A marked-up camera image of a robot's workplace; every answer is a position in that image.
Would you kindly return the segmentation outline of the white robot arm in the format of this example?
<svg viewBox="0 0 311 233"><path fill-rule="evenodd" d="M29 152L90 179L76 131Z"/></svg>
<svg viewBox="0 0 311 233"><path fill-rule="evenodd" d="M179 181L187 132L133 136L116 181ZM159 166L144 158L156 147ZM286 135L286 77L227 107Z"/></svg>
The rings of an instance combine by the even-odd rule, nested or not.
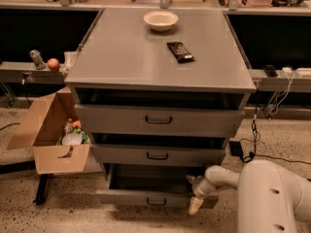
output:
<svg viewBox="0 0 311 233"><path fill-rule="evenodd" d="M237 190L238 233L297 233L295 223L311 219L311 182L271 161L251 161L239 173L213 165L187 180L192 215L211 192Z"/></svg>

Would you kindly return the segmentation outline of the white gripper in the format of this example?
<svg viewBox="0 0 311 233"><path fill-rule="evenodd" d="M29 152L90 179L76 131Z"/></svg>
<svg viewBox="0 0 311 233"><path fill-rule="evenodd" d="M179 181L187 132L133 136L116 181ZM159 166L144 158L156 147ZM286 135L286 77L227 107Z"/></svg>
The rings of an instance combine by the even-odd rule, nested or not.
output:
<svg viewBox="0 0 311 233"><path fill-rule="evenodd" d="M189 214L193 216L204 203L202 198L206 198L212 191L215 191L216 187L211 185L209 181L202 176L195 177L186 175L186 179L189 183L192 183L192 192L196 196L190 199Z"/></svg>

